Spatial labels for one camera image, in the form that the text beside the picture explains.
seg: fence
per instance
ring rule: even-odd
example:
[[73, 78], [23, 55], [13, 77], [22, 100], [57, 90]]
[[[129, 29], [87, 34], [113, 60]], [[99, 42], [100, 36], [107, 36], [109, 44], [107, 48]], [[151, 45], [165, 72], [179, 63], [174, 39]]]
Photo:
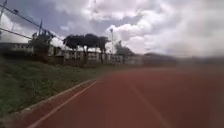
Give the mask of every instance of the fence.
[[0, 42], [27, 43], [34, 33], [38, 35], [43, 31], [50, 32], [42, 24], [41, 20], [36, 22], [16, 9], [9, 9], [7, 0], [0, 4]]

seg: red running track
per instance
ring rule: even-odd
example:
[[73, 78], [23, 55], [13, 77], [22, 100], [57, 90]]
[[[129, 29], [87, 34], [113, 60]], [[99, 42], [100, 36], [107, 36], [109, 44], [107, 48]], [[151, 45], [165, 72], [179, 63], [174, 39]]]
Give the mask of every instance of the red running track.
[[220, 69], [112, 73], [35, 128], [224, 128]]

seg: grass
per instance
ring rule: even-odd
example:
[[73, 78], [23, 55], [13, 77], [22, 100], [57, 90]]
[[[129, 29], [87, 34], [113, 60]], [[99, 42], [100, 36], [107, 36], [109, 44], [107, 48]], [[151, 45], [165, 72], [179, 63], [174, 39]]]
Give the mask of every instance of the grass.
[[0, 58], [0, 117], [22, 110], [115, 67], [82, 69]]

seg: white cloud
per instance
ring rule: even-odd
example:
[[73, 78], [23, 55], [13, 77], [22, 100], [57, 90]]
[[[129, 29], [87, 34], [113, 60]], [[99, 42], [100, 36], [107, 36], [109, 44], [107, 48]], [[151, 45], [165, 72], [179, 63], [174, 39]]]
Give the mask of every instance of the white cloud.
[[[166, 53], [178, 57], [219, 56], [224, 55], [224, 17], [221, 0], [188, 1], [180, 9], [177, 0], [161, 0], [161, 12], [143, 11], [142, 18], [136, 24], [110, 26], [114, 28], [116, 38], [124, 40], [127, 46], [137, 53]], [[171, 28], [162, 28], [157, 34], [151, 34], [156, 25], [164, 25], [175, 17], [180, 22]]]
[[136, 23], [108, 26], [105, 33], [123, 40], [134, 52], [149, 51], [179, 57], [224, 55], [223, 0], [45, 0], [59, 12], [84, 19], [61, 26], [71, 31], [88, 21], [122, 20], [138, 16]]
[[[27, 37], [31, 37], [32, 34], [35, 32], [34, 30], [31, 30], [29, 28], [23, 27], [20, 24], [13, 22], [7, 15], [3, 14], [2, 15], [2, 20], [1, 20], [1, 27], [6, 30], [12, 30], [13, 32], [25, 35]], [[15, 34], [11, 34], [5, 31], [2, 31], [2, 36], [1, 36], [1, 42], [13, 42], [13, 43], [27, 43], [28, 38], [21, 37]]]
[[45, 0], [55, 5], [56, 10], [71, 15], [82, 15], [86, 19], [121, 20], [135, 17], [141, 11], [154, 8], [155, 0]]

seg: blue sky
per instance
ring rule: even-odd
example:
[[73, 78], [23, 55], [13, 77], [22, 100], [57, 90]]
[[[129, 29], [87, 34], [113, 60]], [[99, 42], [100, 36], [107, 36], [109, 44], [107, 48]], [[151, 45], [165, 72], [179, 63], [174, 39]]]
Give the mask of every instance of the blue sky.
[[[115, 40], [123, 40], [136, 53], [224, 55], [222, 0], [8, 0], [7, 7], [43, 20], [44, 27], [61, 38], [86, 33], [110, 38], [113, 28]], [[18, 18], [6, 14], [4, 19], [3, 26], [9, 29], [15, 23], [15, 30], [33, 32]]]

